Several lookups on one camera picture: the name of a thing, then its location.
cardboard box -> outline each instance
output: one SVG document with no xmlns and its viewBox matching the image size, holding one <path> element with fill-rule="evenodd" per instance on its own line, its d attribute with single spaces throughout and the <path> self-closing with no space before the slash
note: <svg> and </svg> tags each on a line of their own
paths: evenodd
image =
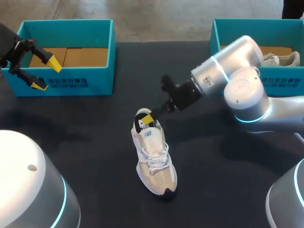
<svg viewBox="0 0 304 228">
<path fill-rule="evenodd" d="M 250 36 L 263 54 L 300 53 L 299 67 L 261 66 L 261 80 L 268 95 L 304 95 L 304 22 L 295 19 L 214 19 L 210 53 L 216 54 L 243 35 Z"/>
<path fill-rule="evenodd" d="M 57 59 L 58 63 L 63 66 L 65 61 L 67 49 L 66 48 L 56 48 L 56 47 L 45 47 L 43 48 L 46 51 L 49 51 L 54 54 L 55 58 Z M 31 62 L 29 63 L 29 67 L 48 67 L 41 62 L 41 59 L 37 56 L 33 55 Z"/>
<path fill-rule="evenodd" d="M 85 96 L 111 95 L 114 79 L 116 41 L 113 20 L 34 20 L 22 22 L 17 32 L 23 39 L 32 38 L 36 45 L 48 48 L 98 48 L 103 49 L 100 65 L 63 67 L 57 73 L 49 67 L 29 67 L 32 53 L 22 58 L 21 68 L 31 75 L 41 77 L 48 84 L 45 91 L 32 89 L 26 83 L 3 69 L 5 78 L 15 96 Z"/>
</svg>

white sneaker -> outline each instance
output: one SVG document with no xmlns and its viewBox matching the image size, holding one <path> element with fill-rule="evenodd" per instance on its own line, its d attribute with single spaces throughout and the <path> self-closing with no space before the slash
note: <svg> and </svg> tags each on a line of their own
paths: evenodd
<svg viewBox="0 0 304 228">
<path fill-rule="evenodd" d="M 160 123 L 143 125 L 141 121 L 150 112 L 147 108 L 140 109 L 131 130 L 139 159 L 136 170 L 150 192 L 170 197 L 177 187 L 177 175 Z"/>
<path fill-rule="evenodd" d="M 300 54 L 297 51 L 288 56 L 276 56 L 269 53 L 264 56 L 262 66 L 298 67 L 300 66 Z"/>
</svg>

black tablecloth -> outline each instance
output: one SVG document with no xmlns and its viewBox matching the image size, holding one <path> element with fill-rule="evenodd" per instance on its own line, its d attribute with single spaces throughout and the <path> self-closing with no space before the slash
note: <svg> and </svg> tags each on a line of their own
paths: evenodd
<svg viewBox="0 0 304 228">
<path fill-rule="evenodd" d="M 26 134 L 78 197 L 81 228 L 268 228 L 270 186 L 300 161 L 292 133 L 244 133 L 221 96 L 160 119 L 178 175 L 172 202 L 152 196 L 136 173 L 136 111 L 182 83 L 209 56 L 209 42 L 118 43 L 114 93 L 103 97 L 16 98 L 0 77 L 0 128 Z"/>
</svg>

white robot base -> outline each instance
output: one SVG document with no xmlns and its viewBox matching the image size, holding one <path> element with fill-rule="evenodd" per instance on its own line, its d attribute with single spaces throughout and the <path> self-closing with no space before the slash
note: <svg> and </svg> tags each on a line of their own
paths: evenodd
<svg viewBox="0 0 304 228">
<path fill-rule="evenodd" d="M 304 162 L 284 174 L 270 188 L 266 197 L 266 214 L 271 228 L 304 227 Z"/>
<path fill-rule="evenodd" d="M 79 228 L 77 198 L 42 149 L 0 131 L 0 228 Z"/>
</svg>

shoe sole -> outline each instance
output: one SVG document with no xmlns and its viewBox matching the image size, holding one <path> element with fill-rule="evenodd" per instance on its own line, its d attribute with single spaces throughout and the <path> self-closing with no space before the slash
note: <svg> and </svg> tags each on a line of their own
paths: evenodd
<svg viewBox="0 0 304 228">
<path fill-rule="evenodd" d="M 177 174 L 176 174 L 176 170 L 175 170 L 174 165 L 172 165 L 172 166 L 173 166 L 174 178 L 175 178 L 175 180 L 176 180 L 176 186 L 177 186 Z M 160 194 L 156 193 L 155 191 L 153 191 L 153 190 L 150 188 L 150 186 L 149 186 L 148 184 L 146 184 L 146 182 L 144 181 L 143 175 L 142 175 L 142 173 L 141 173 L 141 169 L 139 168 L 139 162 L 137 163 L 136 171 L 137 171 L 137 174 L 138 174 L 139 178 L 141 179 L 142 183 L 146 186 L 146 188 L 147 188 L 150 192 L 152 192 L 152 193 L 153 193 L 154 195 L 156 195 L 156 196 L 163 196 L 163 195 L 160 195 Z"/>
</svg>

